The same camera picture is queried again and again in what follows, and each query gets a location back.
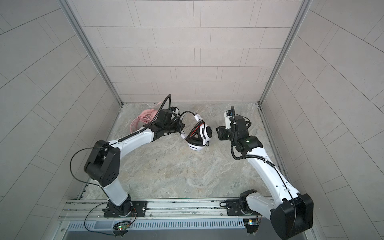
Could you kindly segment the white black headphones with cable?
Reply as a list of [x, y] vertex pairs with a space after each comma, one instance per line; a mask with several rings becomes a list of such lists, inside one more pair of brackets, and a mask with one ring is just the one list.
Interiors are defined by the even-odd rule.
[[[190, 113], [194, 116], [194, 119], [197, 121], [196, 125], [192, 128], [192, 130], [186, 134], [184, 132], [183, 126], [183, 117]], [[181, 116], [179, 117], [179, 121], [181, 124], [181, 131], [180, 135], [183, 140], [185, 140], [188, 144], [188, 147], [193, 151], [201, 151], [205, 147], [208, 147], [210, 145], [210, 140], [212, 138], [212, 129], [209, 125], [206, 124], [206, 122], [202, 119], [202, 117], [194, 112], [191, 111], [184, 111], [181, 113]]]

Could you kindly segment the pink headphones with cable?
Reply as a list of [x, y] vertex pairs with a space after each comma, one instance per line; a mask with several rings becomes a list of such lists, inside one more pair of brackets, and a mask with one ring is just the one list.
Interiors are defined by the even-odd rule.
[[139, 129], [139, 125], [143, 126], [149, 124], [158, 113], [156, 107], [160, 105], [162, 102], [157, 103], [153, 108], [142, 111], [132, 122], [130, 125], [131, 133], [137, 131]]

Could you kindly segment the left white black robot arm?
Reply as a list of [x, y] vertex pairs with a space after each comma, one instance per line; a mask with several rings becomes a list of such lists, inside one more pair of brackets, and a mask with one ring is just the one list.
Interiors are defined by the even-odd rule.
[[132, 199], [118, 179], [121, 158], [145, 144], [182, 130], [183, 124], [177, 109], [171, 106], [171, 99], [172, 95], [167, 95], [154, 119], [141, 129], [118, 140], [95, 143], [84, 171], [97, 181], [108, 197], [107, 206], [103, 209], [105, 217], [134, 215]]

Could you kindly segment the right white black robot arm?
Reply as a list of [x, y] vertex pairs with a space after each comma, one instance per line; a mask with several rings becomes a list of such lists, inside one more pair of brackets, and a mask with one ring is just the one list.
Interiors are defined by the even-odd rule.
[[268, 219], [277, 235], [287, 240], [313, 227], [314, 202], [308, 194], [301, 194], [282, 175], [269, 158], [263, 144], [249, 134], [251, 121], [236, 114], [231, 107], [225, 113], [225, 126], [217, 127], [218, 138], [230, 141], [231, 155], [236, 161], [246, 160], [258, 172], [271, 193], [268, 199], [256, 190], [240, 195], [241, 211], [257, 213]]

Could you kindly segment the left green circuit board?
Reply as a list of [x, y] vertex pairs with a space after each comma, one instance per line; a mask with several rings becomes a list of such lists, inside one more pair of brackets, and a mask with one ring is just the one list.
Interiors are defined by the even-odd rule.
[[123, 236], [125, 235], [131, 227], [132, 221], [122, 221], [118, 222], [113, 226], [113, 233], [116, 236]]

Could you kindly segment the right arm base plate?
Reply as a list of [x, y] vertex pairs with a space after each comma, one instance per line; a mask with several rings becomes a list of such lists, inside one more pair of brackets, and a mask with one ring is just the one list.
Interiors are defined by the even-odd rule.
[[224, 200], [220, 207], [225, 208], [228, 216], [260, 216], [261, 214], [246, 207], [245, 202], [240, 199]]

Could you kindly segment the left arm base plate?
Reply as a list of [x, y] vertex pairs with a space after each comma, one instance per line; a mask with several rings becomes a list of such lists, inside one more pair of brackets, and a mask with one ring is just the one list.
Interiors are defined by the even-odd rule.
[[102, 211], [105, 218], [141, 218], [145, 216], [147, 205], [147, 201], [128, 201], [121, 206], [115, 206], [112, 202], [108, 202]]

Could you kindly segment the aluminium mounting rail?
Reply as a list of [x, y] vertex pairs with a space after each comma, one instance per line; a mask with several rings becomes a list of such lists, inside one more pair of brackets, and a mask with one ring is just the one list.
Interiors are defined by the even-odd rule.
[[[138, 199], [147, 201], [144, 217], [105, 218], [104, 209], [107, 202], [103, 200], [73, 200], [67, 201], [59, 214], [60, 221], [80, 220], [160, 220], [160, 219], [224, 219], [224, 218], [254, 218], [256, 216], [228, 216], [225, 208], [220, 207], [224, 200], [239, 198], [197, 198], [197, 199]], [[246, 207], [269, 218], [272, 211], [277, 210], [277, 204], [272, 198], [259, 194], [250, 196]]]

